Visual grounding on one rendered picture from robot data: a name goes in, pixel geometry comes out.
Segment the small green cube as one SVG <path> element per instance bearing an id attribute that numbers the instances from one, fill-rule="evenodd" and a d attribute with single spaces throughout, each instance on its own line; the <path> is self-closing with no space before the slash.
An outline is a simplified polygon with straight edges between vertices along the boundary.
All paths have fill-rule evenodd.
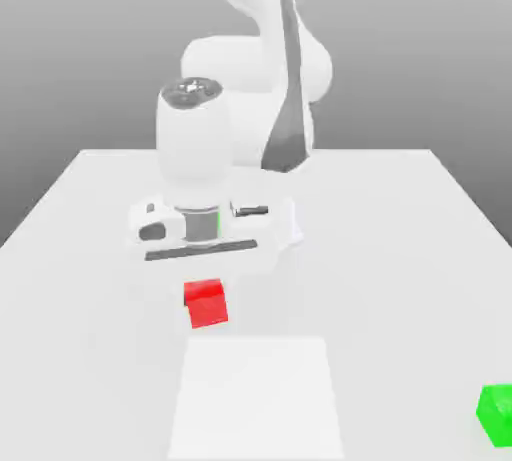
<path id="1" fill-rule="evenodd" d="M 512 384 L 483 386 L 476 416 L 494 447 L 512 447 Z"/>

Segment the small red cube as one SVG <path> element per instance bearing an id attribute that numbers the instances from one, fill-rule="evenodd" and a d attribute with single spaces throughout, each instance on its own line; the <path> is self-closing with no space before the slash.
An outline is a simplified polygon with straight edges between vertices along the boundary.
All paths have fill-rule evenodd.
<path id="1" fill-rule="evenodd" d="M 220 279 L 184 283 L 184 305 L 193 329 L 228 321 L 227 305 Z"/>

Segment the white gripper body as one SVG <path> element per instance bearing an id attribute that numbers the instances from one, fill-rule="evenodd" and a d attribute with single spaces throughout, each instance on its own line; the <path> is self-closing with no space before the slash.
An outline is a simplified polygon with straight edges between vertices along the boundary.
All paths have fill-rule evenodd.
<path id="1" fill-rule="evenodd" d="M 195 280 L 230 280 L 244 275 L 271 271 L 280 249 L 273 241 L 260 242 L 251 249 L 222 251 L 195 256 L 146 261 L 147 249 L 130 242 L 130 270 L 147 282 L 189 282 Z"/>

